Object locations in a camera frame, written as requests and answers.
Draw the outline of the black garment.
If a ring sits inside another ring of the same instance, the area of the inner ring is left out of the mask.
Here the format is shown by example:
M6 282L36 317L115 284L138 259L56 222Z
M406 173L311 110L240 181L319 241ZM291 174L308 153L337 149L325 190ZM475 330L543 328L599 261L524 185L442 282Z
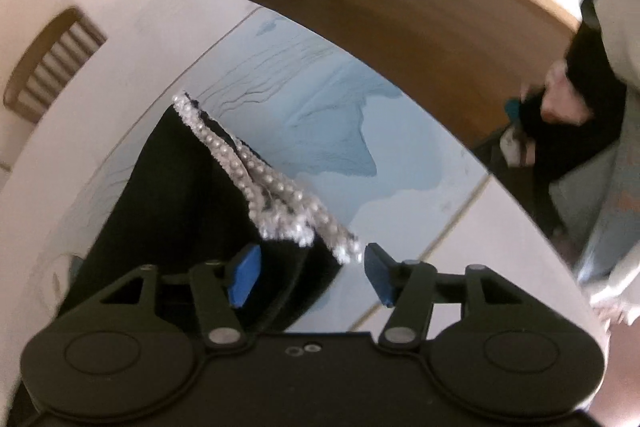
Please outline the black garment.
M314 194L178 93L58 312L141 265L169 279L207 261L227 263L250 245L260 249L260 272L236 316L251 333L287 329L342 265L363 255L357 237Z

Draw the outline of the person in grey clothes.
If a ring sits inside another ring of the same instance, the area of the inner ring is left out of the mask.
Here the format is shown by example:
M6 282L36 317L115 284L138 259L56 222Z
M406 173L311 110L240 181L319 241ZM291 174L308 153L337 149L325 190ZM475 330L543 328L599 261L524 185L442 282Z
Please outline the person in grey clothes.
M524 91L500 140L509 166L532 170L534 216L554 238L567 226L551 185L620 139L628 96L639 91L639 0L582 0L580 12L564 57L542 87Z

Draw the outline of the wooden dining chair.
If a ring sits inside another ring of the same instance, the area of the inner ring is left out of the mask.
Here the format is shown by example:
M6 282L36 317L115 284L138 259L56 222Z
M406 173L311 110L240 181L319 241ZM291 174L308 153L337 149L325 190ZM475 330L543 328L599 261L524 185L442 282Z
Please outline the wooden dining chair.
M104 32L77 6L58 13L12 70L3 92L4 107L38 124L105 41Z

